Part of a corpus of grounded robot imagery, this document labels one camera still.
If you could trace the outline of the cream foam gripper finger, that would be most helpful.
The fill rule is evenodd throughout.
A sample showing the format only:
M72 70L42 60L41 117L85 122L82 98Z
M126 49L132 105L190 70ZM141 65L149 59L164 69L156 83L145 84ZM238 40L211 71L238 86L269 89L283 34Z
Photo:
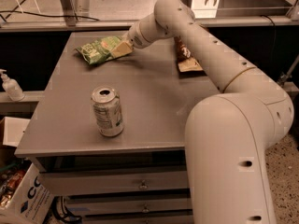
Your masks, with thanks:
M110 52L110 54L114 59L117 59L117 58L120 58L120 57L130 54L132 51L133 51L133 45L130 42L124 40L124 41L120 42L120 44L118 44Z

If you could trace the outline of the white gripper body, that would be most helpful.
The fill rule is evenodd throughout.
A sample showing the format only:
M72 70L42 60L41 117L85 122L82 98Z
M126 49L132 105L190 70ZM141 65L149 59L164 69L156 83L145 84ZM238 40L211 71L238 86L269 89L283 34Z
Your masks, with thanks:
M134 23L124 35L125 39L136 49L143 49L150 45L150 42L141 33L140 24L140 21Z

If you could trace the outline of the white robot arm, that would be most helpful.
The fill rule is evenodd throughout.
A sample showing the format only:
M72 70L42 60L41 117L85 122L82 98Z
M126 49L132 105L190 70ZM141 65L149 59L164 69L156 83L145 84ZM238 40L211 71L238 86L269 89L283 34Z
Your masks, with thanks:
M289 94L180 0L157 0L124 36L137 49L180 37L219 91L194 106L185 126L194 224L277 224L265 151L292 126Z

